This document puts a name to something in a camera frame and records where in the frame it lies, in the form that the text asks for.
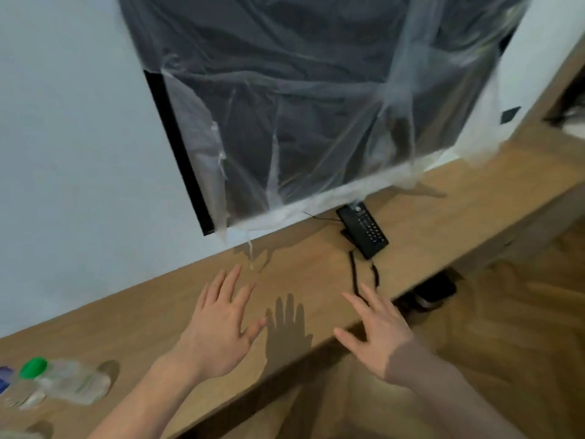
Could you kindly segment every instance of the left hand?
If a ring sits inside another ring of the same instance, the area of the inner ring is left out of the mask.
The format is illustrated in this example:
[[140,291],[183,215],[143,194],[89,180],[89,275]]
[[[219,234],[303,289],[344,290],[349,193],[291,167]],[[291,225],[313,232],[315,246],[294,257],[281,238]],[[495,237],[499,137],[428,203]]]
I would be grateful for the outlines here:
[[232,302],[241,271],[241,265],[236,265],[227,276],[222,270],[211,285],[205,285],[191,322],[169,353],[194,380],[231,372],[266,325],[266,318],[258,319],[241,332],[244,310],[254,288],[242,287]]

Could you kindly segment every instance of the wooden floor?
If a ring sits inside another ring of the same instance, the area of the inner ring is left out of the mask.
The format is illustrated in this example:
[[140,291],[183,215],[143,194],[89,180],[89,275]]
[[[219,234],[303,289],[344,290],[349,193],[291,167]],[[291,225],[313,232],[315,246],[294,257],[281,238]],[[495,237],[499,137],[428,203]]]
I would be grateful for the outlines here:
[[[585,433],[585,219],[537,256],[497,260],[413,329],[530,438]],[[347,356],[225,439],[439,438],[410,391]]]

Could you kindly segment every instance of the hand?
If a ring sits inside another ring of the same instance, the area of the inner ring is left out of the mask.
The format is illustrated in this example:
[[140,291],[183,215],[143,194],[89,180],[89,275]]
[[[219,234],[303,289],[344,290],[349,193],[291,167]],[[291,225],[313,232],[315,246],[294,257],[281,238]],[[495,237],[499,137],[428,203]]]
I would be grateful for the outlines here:
[[414,385],[441,360],[416,339],[390,300],[364,284],[361,288],[369,307],[356,295],[343,296],[362,317],[367,341],[361,342],[341,328],[333,330],[335,337],[380,379],[390,384]]
[[254,288],[253,285],[241,288],[232,302],[241,271],[242,266],[236,265],[227,277],[221,271],[211,285],[205,285],[191,322],[169,353],[194,380],[224,376],[236,368],[266,325],[266,319],[262,318],[243,333],[240,331]]

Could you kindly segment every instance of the wrapped object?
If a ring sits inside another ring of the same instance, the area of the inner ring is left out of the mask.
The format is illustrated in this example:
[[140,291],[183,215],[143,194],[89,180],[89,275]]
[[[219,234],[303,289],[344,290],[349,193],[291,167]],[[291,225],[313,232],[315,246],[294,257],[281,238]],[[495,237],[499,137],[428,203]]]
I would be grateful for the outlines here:
[[528,3],[119,1],[216,229],[341,186],[358,197],[392,167],[420,174],[455,144]]

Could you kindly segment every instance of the right hand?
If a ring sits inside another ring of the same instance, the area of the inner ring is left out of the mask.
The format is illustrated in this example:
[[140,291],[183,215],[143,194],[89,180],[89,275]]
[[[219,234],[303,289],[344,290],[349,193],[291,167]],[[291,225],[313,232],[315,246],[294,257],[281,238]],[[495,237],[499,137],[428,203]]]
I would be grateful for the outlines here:
[[367,341],[362,342],[341,328],[333,330],[335,337],[380,379],[409,387],[416,384],[429,367],[442,361],[420,343],[390,300],[381,298],[364,284],[361,289],[369,307],[354,294],[343,296],[362,317]]

